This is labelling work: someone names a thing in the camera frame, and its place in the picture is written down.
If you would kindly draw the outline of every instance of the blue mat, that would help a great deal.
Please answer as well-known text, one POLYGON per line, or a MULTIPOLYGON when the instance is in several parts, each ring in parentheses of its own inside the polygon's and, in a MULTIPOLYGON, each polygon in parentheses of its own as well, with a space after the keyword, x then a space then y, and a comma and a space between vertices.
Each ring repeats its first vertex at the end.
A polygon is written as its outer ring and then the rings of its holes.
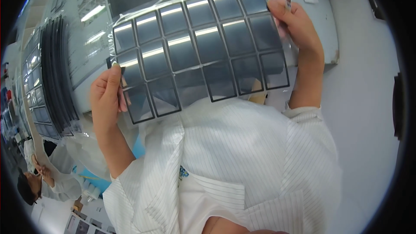
MULTIPOLYGON (((144 146, 141 144, 140 138, 139 136, 136 139, 136 142, 134 143, 134 147, 133 147, 133 155, 136 158, 141 157, 142 155, 144 155, 144 146)), ((95 174, 91 173, 90 171, 88 171, 87 169, 84 169, 84 171, 82 171, 80 173, 81 176, 84 176, 86 179, 88 179, 88 181, 93 184, 95 187, 100 188, 101 190, 101 194, 108 188, 108 186, 110 186, 111 182, 108 182, 107 180, 101 179, 99 177, 97 177, 95 174)))

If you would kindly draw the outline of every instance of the sleeve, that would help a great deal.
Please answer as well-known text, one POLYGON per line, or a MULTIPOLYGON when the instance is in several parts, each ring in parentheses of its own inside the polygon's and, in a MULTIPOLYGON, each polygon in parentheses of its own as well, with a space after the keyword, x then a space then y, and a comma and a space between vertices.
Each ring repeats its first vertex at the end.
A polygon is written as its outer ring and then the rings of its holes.
POLYGON ((144 156, 134 160, 103 193, 104 207, 117 233, 136 233, 132 223, 144 156))
POLYGON ((315 141, 328 148, 338 159, 334 139, 324 122, 321 108, 317 107, 297 107, 291 109, 286 103, 286 110, 282 112, 292 122, 299 124, 305 131, 310 133, 315 141))
POLYGON ((34 154, 34 145, 33 145, 32 139, 24 142, 23 152, 24 152, 24 159, 26 161, 26 164, 28 165, 28 172, 33 173, 35 168, 32 162, 32 154, 34 154))

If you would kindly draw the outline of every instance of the hand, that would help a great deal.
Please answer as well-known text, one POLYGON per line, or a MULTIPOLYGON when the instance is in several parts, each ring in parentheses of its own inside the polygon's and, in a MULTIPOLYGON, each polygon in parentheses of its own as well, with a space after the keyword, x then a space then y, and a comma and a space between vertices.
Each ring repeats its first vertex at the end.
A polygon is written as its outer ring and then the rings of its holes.
POLYGON ((127 111, 123 90, 120 87, 121 77, 120 65, 115 63, 91 84, 89 96, 96 134, 109 133, 117 126, 118 113, 127 111))
POLYGON ((285 7, 286 0, 269 0, 267 6, 276 18, 276 24, 290 34, 299 50, 307 50, 324 55, 321 41, 308 14, 298 3, 292 2, 291 11, 285 7))
POLYGON ((36 155, 34 155, 34 154, 32 154, 32 163, 33 163, 34 168, 35 168, 38 172, 40 172, 40 170, 42 169, 42 167, 39 165, 39 163, 38 163, 38 161, 37 161, 37 159, 36 159, 36 155))

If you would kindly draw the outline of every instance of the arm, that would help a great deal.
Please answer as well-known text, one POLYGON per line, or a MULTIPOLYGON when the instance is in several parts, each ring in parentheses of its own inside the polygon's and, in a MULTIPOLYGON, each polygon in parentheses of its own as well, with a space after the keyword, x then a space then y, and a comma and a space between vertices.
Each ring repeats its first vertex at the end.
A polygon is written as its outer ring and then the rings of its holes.
POLYGON ((120 88, 121 68, 116 64, 104 71, 92 84, 90 101, 98 145, 111 176, 117 178, 136 158, 117 126, 117 116, 127 111, 120 88))
POLYGON ((276 23, 283 22, 284 32, 290 34, 299 47, 295 89, 289 100, 291 109, 297 107, 320 107, 324 50, 312 21, 298 3, 292 3, 291 11, 284 0, 269 0, 268 7, 276 23))

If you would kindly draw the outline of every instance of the woman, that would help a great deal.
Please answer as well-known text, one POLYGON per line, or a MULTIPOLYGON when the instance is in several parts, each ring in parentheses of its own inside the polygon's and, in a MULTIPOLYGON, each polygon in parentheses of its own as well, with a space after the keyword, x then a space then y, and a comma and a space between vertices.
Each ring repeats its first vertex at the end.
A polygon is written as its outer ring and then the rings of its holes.
POLYGON ((299 47, 288 109, 202 99, 140 128, 135 159, 117 127, 120 67, 91 85, 98 144, 113 182, 106 211, 125 233, 324 233, 340 202, 341 170, 320 111, 324 53, 303 8, 269 0, 299 47))

